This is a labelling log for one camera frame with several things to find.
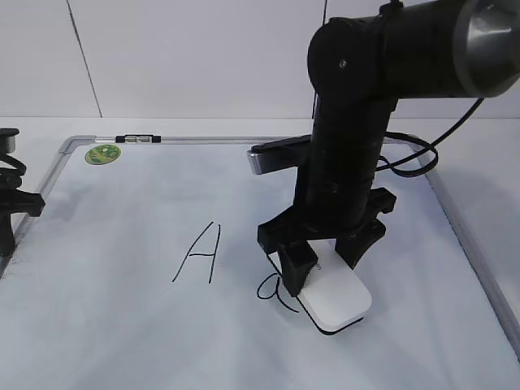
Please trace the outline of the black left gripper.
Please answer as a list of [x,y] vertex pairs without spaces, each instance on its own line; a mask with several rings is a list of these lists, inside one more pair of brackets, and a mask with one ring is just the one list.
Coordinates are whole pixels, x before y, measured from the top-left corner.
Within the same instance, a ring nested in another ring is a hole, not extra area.
[[11,215],[25,213],[31,217],[39,217],[45,207],[40,193],[19,190],[26,170],[24,164],[1,168],[0,252],[3,257],[11,256],[15,250]]

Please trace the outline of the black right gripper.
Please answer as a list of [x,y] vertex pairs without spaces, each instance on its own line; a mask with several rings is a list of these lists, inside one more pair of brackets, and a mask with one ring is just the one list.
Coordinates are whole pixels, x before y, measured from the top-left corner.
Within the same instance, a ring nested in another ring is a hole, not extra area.
[[335,251],[350,269],[355,269],[366,251],[385,235],[386,227],[378,215],[393,212],[396,200],[385,188],[372,189],[357,222],[346,218],[335,221],[332,216],[318,222],[308,210],[290,206],[258,226],[258,243],[266,254],[277,250],[284,287],[291,296],[298,296],[318,262],[307,241],[335,239]]

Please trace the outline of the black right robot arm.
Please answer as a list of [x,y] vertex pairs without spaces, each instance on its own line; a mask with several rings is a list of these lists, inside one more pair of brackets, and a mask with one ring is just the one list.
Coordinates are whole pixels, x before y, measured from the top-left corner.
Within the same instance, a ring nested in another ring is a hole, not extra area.
[[385,232],[396,197],[373,181],[401,99],[497,97],[519,77],[516,1],[391,1],[370,17],[334,17],[312,37],[307,69],[317,95],[309,136],[256,145],[260,173],[295,167],[292,205],[258,227],[297,296],[317,264],[310,244],[333,239],[349,267]]

